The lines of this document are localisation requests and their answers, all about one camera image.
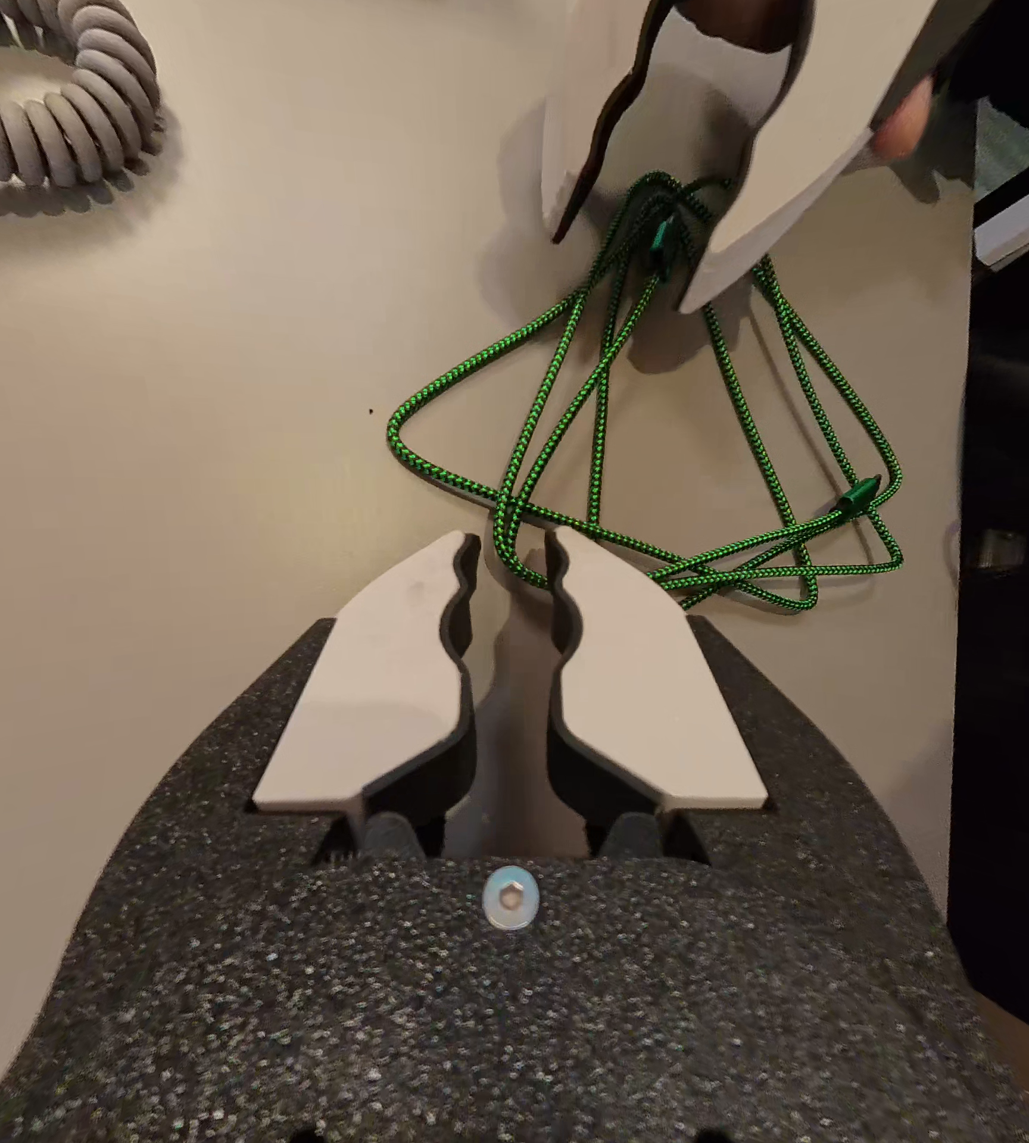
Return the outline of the light grey desk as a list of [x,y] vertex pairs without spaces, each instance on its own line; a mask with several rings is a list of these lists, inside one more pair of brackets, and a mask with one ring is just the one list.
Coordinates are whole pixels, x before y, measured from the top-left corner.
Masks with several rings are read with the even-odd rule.
[[[568,291],[605,214],[540,218],[556,2],[127,2],[163,147],[0,185],[0,1078],[163,773],[316,620],[482,507],[406,472],[402,400]],[[895,574],[702,612],[849,759],[947,900],[958,421],[973,198],[957,135],[837,179],[775,248],[906,483]],[[700,318],[614,370],[605,518],[692,554],[774,513]],[[579,855],[539,741],[549,599],[489,544],[455,856]]]

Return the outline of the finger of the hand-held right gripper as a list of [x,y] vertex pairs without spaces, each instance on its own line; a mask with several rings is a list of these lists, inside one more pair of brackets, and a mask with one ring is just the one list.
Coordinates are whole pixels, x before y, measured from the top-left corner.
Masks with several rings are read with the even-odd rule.
[[866,147],[931,1],[808,2],[799,62],[758,128],[736,193],[679,303],[704,307],[745,275]]
[[645,83],[663,1],[568,2],[544,112],[541,200],[555,245],[593,191],[611,137]]

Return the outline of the person's right hand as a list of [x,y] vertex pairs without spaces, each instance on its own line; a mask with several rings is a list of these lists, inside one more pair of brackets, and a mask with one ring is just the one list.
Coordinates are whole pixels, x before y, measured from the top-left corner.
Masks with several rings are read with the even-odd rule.
[[898,163],[915,152],[930,122],[934,88],[934,75],[926,75],[879,123],[870,139],[875,163]]

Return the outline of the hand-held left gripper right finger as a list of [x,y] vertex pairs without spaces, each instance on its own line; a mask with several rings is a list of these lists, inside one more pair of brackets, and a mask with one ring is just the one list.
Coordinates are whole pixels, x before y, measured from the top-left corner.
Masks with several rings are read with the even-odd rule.
[[768,790],[689,618],[632,563],[564,526],[547,536],[548,775],[598,831],[627,813],[760,810]]

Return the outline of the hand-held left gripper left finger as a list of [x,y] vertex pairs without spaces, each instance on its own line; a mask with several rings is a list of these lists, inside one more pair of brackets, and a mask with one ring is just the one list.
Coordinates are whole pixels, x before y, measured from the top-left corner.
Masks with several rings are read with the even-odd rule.
[[258,812],[394,813],[433,830],[476,774],[464,655],[480,538],[453,530],[394,563],[336,616],[252,793]]

